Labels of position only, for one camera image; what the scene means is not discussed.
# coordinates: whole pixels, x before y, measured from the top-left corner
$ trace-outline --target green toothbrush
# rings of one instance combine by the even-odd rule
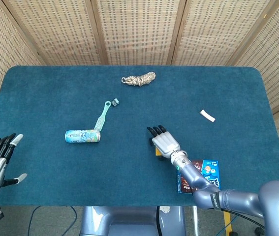
[[[100,117],[98,118],[98,121],[96,122],[94,129],[99,130],[99,131],[102,130],[102,127],[103,127],[104,122],[105,122],[105,115],[106,115],[106,112],[108,111],[108,109],[110,108],[110,106],[111,106],[111,102],[106,101],[105,104],[104,104],[103,112],[100,115]]]

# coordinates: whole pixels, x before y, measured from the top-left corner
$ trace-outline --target white eraser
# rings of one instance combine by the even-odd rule
[[[200,114],[202,114],[206,119],[210,120],[211,122],[214,122],[216,119],[213,118],[211,115],[209,115],[207,112],[205,112],[204,110],[202,110],[200,112]]]

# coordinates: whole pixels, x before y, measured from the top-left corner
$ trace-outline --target carpet surface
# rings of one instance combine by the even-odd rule
[[[156,73],[149,85],[121,78]],[[99,143],[70,144],[111,106]],[[205,110],[216,118],[200,115]],[[279,139],[260,73],[251,67],[16,66],[0,90],[0,137],[22,133],[0,190],[4,205],[192,205],[176,169],[158,161],[147,126],[162,124],[190,159],[218,160],[222,189],[257,192],[279,179]]]

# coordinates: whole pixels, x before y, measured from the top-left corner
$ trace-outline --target floor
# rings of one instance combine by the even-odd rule
[[[81,227],[83,207],[75,206],[77,221],[66,236],[78,236]],[[0,221],[0,236],[26,236],[28,233],[31,213],[35,206],[4,206],[2,211],[5,217]],[[192,207],[185,207],[186,235],[193,236]],[[34,213],[30,228],[30,236],[61,236],[73,222],[75,214],[68,206],[43,206]],[[215,236],[223,227],[223,214],[214,210],[198,210],[199,235]],[[256,226],[242,218],[232,223],[233,231],[239,236],[255,236]]]

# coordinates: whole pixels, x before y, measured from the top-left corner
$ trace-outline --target blue cable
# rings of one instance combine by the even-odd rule
[[[224,228],[222,228],[222,229],[218,232],[218,234],[216,234],[216,236],[219,236],[223,231],[225,231],[225,229],[226,229],[229,225],[231,225],[231,223],[232,223],[233,221],[235,221],[237,218],[238,218],[238,216],[236,215],[236,217],[234,217],[234,218],[230,221],[229,224],[227,224]]]
[[[33,210],[33,212],[32,212],[32,215],[31,215],[31,218],[30,218],[30,222],[29,222],[29,226],[28,226],[28,236],[30,236],[30,227],[31,227],[33,215],[34,215],[35,211],[38,210],[40,207],[41,207],[41,206],[37,206],[37,207]],[[76,221],[77,221],[77,212],[76,212],[75,208],[73,208],[72,206],[70,206],[70,207],[73,209],[73,211],[74,211],[74,213],[75,213],[75,219],[74,219],[74,221],[71,223],[71,225],[66,229],[66,231],[62,234],[62,236],[64,236],[64,235],[71,229],[71,227],[76,223]]]

